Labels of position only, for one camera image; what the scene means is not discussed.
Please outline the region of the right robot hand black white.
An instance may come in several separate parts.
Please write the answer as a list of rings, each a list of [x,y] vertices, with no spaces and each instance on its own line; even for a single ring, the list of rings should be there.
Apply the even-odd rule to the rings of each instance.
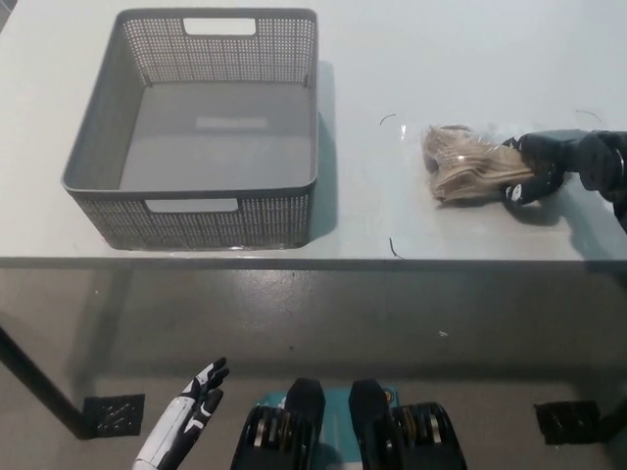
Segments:
[[[510,207],[526,206],[558,191],[565,175],[576,172],[575,154],[589,134],[582,129],[529,132],[507,139],[503,145],[519,152],[532,176],[504,188],[504,200]]]

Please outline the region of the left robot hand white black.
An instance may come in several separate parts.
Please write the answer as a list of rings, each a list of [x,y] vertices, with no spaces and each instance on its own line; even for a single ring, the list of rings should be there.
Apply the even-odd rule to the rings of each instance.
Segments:
[[[215,414],[228,374],[226,358],[221,357],[195,375],[169,403],[131,468],[178,469]]]

